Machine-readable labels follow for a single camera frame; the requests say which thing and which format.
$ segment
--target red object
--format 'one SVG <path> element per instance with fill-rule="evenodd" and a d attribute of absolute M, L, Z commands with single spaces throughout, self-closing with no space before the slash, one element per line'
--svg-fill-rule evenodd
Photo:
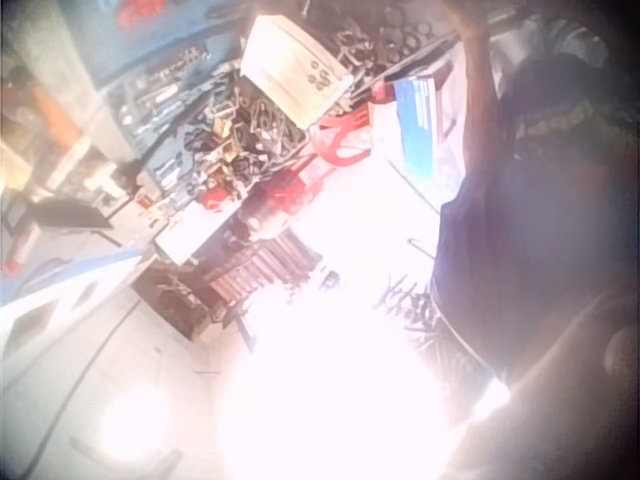
<path fill-rule="evenodd" d="M 128 30 L 141 19 L 156 16 L 166 6 L 166 0 L 126 0 L 118 13 L 118 25 Z"/>
<path fill-rule="evenodd" d="M 4 264 L 3 271 L 7 275 L 16 275 L 20 271 L 21 265 L 16 260 L 8 260 Z"/>
<path fill-rule="evenodd" d="M 229 192 L 223 187 L 216 185 L 202 194 L 200 203 L 207 210 L 220 211 L 222 210 L 222 204 L 229 200 L 229 198 Z"/>
<path fill-rule="evenodd" d="M 355 112 L 342 117 L 325 117 L 319 122 L 319 125 L 311 127 L 311 144 L 316 153 L 327 163 L 336 167 L 349 167 L 368 158 L 371 155 L 371 149 L 363 150 L 361 153 L 352 155 L 351 157 L 340 157 L 338 155 L 338 149 L 341 147 L 347 135 L 369 124 L 368 104 L 364 104 Z M 339 129 L 329 143 L 323 138 L 323 128 Z"/>

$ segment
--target black object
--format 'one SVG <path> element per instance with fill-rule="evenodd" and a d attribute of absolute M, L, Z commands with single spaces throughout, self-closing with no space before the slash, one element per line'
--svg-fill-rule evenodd
<path fill-rule="evenodd" d="M 29 205 L 27 215 L 43 230 L 113 230 L 100 210 L 75 200 L 43 200 Z"/>

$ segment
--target person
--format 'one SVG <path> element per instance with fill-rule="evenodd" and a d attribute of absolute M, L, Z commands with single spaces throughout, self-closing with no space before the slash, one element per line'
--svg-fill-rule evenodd
<path fill-rule="evenodd" d="M 511 390 L 445 478 L 614 478 L 638 442 L 637 92 L 550 55 L 500 100 L 480 2 L 445 4 L 466 58 L 466 175 L 441 210 L 432 297 Z"/>

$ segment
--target bright light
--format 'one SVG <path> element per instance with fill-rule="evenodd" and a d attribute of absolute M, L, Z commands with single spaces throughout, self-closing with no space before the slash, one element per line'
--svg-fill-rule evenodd
<path fill-rule="evenodd" d="M 402 333 L 346 296 L 265 310 L 225 392 L 234 480 L 436 478 L 451 446 L 439 389 Z"/>
<path fill-rule="evenodd" d="M 484 420 L 495 410 L 505 405 L 510 398 L 511 393 L 507 386 L 494 378 L 476 403 L 473 409 L 473 419 L 476 421 Z"/>
<path fill-rule="evenodd" d="M 141 458 L 161 448 L 167 437 L 169 409 L 165 396 L 143 385 L 120 397 L 102 423 L 102 446 L 119 460 Z"/>

